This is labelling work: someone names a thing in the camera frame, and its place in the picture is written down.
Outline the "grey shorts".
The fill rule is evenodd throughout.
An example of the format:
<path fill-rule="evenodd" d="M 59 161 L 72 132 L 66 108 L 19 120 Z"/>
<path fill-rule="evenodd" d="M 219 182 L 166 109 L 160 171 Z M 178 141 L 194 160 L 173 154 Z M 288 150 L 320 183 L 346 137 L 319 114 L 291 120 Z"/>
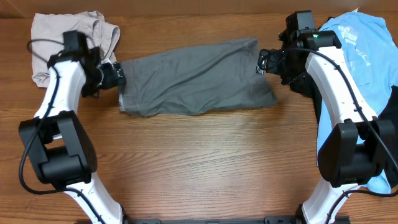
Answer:
<path fill-rule="evenodd" d="M 256 72 L 258 53 L 258 40 L 246 38 L 125 60 L 120 110 L 148 117 L 274 106 L 275 93 Z"/>

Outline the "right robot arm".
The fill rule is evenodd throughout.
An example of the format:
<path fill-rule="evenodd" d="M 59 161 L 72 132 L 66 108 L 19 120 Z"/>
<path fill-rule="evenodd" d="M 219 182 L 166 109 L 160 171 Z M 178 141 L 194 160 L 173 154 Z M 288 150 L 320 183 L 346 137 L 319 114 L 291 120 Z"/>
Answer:
<path fill-rule="evenodd" d="M 265 217 L 266 223 L 348 223 L 338 211 L 352 194 L 381 174 L 392 159 L 391 121 L 377 117 L 358 90 L 345 62 L 342 45 L 332 30 L 315 27 L 311 11 L 289 15 L 279 34 L 280 49 L 262 49 L 256 71 L 280 76 L 283 85 L 308 75 L 326 104 L 332 130 L 317 154 L 321 174 L 311 196 L 292 216 Z"/>

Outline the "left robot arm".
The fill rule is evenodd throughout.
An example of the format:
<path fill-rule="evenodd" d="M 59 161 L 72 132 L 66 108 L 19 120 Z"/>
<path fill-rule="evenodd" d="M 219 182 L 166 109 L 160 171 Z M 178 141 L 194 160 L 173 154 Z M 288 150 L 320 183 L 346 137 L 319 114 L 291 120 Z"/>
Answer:
<path fill-rule="evenodd" d="M 97 175 L 95 148 L 76 115 L 81 97 L 125 85 L 124 72 L 102 59 L 99 47 L 89 48 L 82 32 L 64 32 L 60 45 L 46 60 L 50 82 L 39 110 L 19 125 L 19 182 L 32 194 L 71 196 L 92 223 L 129 223 Z"/>

